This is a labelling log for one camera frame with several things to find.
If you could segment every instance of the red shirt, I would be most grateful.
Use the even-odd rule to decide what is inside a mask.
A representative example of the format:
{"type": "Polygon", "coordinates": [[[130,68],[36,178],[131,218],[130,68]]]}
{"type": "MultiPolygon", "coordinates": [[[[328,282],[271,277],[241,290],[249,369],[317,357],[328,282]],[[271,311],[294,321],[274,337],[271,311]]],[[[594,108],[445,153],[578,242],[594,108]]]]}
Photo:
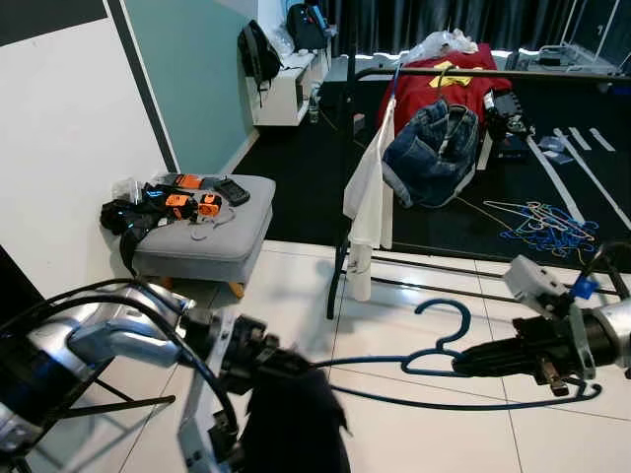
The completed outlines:
{"type": "MultiPolygon", "coordinates": [[[[460,69],[481,67],[483,69],[496,70],[497,67],[495,66],[489,45],[486,43],[478,44],[478,48],[478,52],[474,54],[452,52],[443,57],[411,62],[410,64],[406,64],[406,67],[434,67],[436,64],[450,61],[460,69]]],[[[430,105],[439,99],[438,89],[430,87],[429,85],[433,79],[434,76],[399,76],[396,88],[396,109],[394,110],[395,134],[398,134],[401,128],[407,124],[420,108],[430,105]]],[[[511,81],[508,79],[473,77],[471,78],[471,82],[466,86],[460,84],[452,84],[446,87],[442,86],[441,94],[449,104],[464,105],[469,110],[473,111],[478,116],[480,125],[482,125],[484,122],[484,94],[491,89],[502,91],[510,89],[511,87],[511,81]]],[[[390,84],[387,86],[386,93],[382,99],[378,115],[379,124],[382,123],[384,118],[387,102],[390,99],[391,93],[392,81],[390,81],[390,84]]]]}

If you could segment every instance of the white tape line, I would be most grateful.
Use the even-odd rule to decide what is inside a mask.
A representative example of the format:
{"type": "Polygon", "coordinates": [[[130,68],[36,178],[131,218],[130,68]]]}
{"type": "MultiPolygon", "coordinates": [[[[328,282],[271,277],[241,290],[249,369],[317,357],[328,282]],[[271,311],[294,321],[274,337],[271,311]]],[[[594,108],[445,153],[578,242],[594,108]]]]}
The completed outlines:
{"type": "Polygon", "coordinates": [[[477,160],[477,170],[485,170],[486,164],[489,162],[489,155],[491,154],[491,147],[493,146],[493,139],[487,131],[484,135],[484,142],[482,143],[482,150],[480,150],[480,158],[477,160]]]}
{"type": "Polygon", "coordinates": [[[609,144],[609,142],[604,139],[604,137],[600,134],[598,130],[596,130],[595,128],[590,128],[590,131],[592,132],[594,137],[597,139],[597,141],[602,144],[603,148],[605,148],[607,151],[615,151],[615,148],[613,148],[609,144]]]}
{"type": "Polygon", "coordinates": [[[550,180],[552,180],[554,187],[556,187],[556,190],[561,195],[561,198],[563,199],[563,202],[565,203],[565,207],[568,209],[568,212],[570,212],[570,215],[572,216],[572,218],[576,220],[579,224],[581,225],[584,224],[585,219],[583,218],[583,214],[581,214],[581,211],[579,210],[579,207],[576,205],[574,198],[572,198],[570,191],[563,183],[563,180],[561,180],[561,177],[559,177],[559,174],[557,174],[556,170],[552,167],[552,164],[548,161],[548,159],[545,156],[543,156],[543,153],[541,153],[541,150],[539,149],[539,147],[536,146],[536,143],[534,143],[534,141],[532,141],[531,136],[528,136],[526,138],[526,143],[528,144],[528,146],[530,147],[530,150],[534,153],[536,158],[539,160],[539,162],[541,163],[545,171],[548,173],[550,180]]]}
{"type": "Polygon", "coordinates": [[[581,148],[583,148],[585,151],[590,151],[592,149],[592,147],[588,144],[588,142],[585,141],[585,139],[583,139],[583,136],[581,135],[578,129],[571,126],[569,130],[570,130],[570,133],[572,133],[572,136],[574,137],[574,139],[577,141],[577,143],[581,145],[581,148]]]}
{"type": "Polygon", "coordinates": [[[563,135],[561,130],[559,130],[558,128],[554,128],[554,130],[552,131],[554,131],[554,134],[558,136],[559,139],[563,142],[563,144],[565,145],[565,148],[570,152],[570,154],[576,160],[579,166],[583,168],[583,170],[587,173],[587,175],[594,182],[594,184],[596,185],[600,193],[604,196],[604,198],[607,199],[607,202],[609,202],[609,205],[613,208],[615,213],[618,214],[618,217],[620,217],[620,220],[622,221],[622,223],[626,226],[627,229],[631,230],[631,220],[629,220],[626,214],[615,202],[615,200],[613,200],[613,197],[611,197],[609,192],[607,192],[607,190],[602,186],[602,184],[600,183],[598,178],[594,175],[592,170],[588,167],[585,161],[583,161],[583,158],[581,158],[581,155],[579,155],[579,152],[576,151],[576,148],[572,146],[572,143],[570,143],[570,141],[563,135]]]}

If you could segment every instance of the denim jacket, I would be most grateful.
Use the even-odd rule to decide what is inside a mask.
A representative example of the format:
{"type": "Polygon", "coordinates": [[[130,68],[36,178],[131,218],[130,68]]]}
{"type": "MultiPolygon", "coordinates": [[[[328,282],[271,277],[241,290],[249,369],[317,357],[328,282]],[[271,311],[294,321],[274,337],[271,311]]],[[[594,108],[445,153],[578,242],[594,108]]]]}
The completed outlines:
{"type": "Polygon", "coordinates": [[[441,207],[473,178],[477,145],[477,115],[437,101],[417,111],[387,147],[384,181],[404,208],[441,207]]]}

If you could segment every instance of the teal wall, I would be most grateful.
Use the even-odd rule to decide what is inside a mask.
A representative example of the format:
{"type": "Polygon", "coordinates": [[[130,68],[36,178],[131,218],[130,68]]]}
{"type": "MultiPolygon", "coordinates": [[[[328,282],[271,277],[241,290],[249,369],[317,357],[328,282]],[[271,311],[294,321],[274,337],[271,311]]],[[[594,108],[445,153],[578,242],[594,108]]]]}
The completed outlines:
{"type": "Polygon", "coordinates": [[[217,172],[252,130],[237,36],[213,0],[126,0],[182,172],[217,172]]]}

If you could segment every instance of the black floor mat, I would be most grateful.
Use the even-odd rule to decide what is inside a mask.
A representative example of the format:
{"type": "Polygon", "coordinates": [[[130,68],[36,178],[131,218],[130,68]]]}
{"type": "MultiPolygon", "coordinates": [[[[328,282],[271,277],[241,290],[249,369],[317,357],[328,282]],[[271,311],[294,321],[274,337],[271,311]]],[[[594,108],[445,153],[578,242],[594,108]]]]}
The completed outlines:
{"type": "MultiPolygon", "coordinates": [[[[339,123],[336,110],[342,83],[325,83],[322,110],[339,123]]],[[[357,137],[368,143],[375,132],[376,111],[386,82],[362,82],[357,88],[356,109],[366,113],[366,129],[357,137]]],[[[631,98],[603,95],[594,86],[568,83],[522,82],[515,84],[526,114],[536,126],[537,137],[551,135],[554,127],[580,129],[592,145],[592,151],[577,149],[592,171],[627,215],[631,215],[631,98]],[[616,148],[607,152],[593,139],[590,127],[597,128],[616,148]]],[[[236,173],[268,176],[276,181],[274,218],[268,238],[331,245],[339,227],[339,176],[342,143],[322,118],[318,124],[307,119],[295,128],[266,128],[236,169],[236,173]]],[[[347,176],[362,150],[354,146],[349,157],[347,176]]],[[[596,221],[599,241],[629,238],[629,232],[576,164],[556,166],[587,220],[596,221]]],[[[462,199],[483,207],[483,200],[526,203],[537,201],[563,208],[547,174],[535,157],[522,162],[491,160],[486,171],[461,194],[462,199]]],[[[523,219],[495,209],[484,210],[510,226],[523,219]]],[[[521,253],[542,264],[578,267],[576,252],[559,258],[547,251],[537,251],[519,240],[499,237],[504,230],[497,222],[459,200],[438,210],[394,209],[394,250],[506,261],[521,253]]],[[[630,269],[624,258],[621,269],[630,269]]]]}

